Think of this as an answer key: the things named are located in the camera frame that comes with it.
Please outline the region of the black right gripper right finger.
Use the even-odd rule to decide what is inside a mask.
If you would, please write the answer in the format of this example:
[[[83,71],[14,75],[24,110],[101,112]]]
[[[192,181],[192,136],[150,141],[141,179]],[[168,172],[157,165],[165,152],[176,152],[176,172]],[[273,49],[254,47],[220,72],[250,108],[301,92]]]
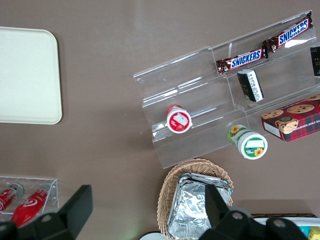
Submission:
[[[263,225],[243,210],[231,210],[214,185],[205,187],[205,210],[211,228],[201,240],[306,240],[292,221],[272,217]]]

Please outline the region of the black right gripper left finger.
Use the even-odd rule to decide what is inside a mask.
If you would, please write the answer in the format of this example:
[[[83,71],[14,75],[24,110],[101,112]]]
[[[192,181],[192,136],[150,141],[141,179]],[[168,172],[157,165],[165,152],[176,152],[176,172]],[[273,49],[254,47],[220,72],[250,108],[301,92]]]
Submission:
[[[75,240],[93,212],[91,185],[82,185],[58,212],[41,215],[18,228],[7,221],[0,224],[2,240]]]

